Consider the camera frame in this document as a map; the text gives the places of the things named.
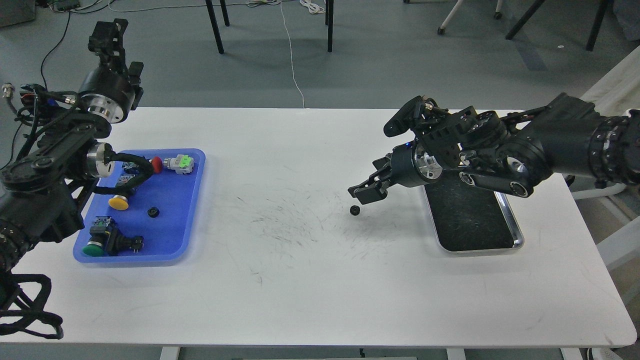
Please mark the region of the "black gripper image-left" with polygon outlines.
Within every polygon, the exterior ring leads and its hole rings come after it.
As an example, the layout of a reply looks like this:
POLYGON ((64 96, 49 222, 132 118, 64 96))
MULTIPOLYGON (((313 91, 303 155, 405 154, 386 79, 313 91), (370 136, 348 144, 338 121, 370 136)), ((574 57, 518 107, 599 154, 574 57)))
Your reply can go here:
POLYGON ((98 56, 101 67, 90 71, 78 91, 86 111, 110 124, 124 122, 137 109, 144 94, 141 87, 144 63, 132 61, 129 68, 126 65, 123 36, 128 24, 123 18, 96 23, 87 48, 98 56))

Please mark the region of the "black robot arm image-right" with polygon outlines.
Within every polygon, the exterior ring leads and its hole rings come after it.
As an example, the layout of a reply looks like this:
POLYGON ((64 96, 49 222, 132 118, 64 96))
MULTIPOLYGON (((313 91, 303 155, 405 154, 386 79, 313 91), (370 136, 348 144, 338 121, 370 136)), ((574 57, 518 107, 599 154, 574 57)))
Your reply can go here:
POLYGON ((552 174, 590 177, 595 187, 638 185, 639 110, 604 116, 591 102, 561 93, 549 104, 499 116, 468 106, 458 112, 416 96, 384 125, 387 137, 414 139, 376 159, 375 172, 348 192, 366 205, 393 185, 412 188, 447 174, 464 184, 519 198, 552 174))

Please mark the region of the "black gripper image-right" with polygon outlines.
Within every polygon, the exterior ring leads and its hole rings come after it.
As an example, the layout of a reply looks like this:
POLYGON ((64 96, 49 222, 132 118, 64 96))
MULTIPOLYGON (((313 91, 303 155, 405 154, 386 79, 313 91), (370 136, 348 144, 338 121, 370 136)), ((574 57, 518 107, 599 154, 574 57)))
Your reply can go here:
POLYGON ((442 166, 433 155, 418 143, 404 143, 372 162, 375 173, 367 180, 348 187, 348 193, 361 205, 382 201, 388 196, 391 182, 407 188, 424 186, 438 181, 442 166))

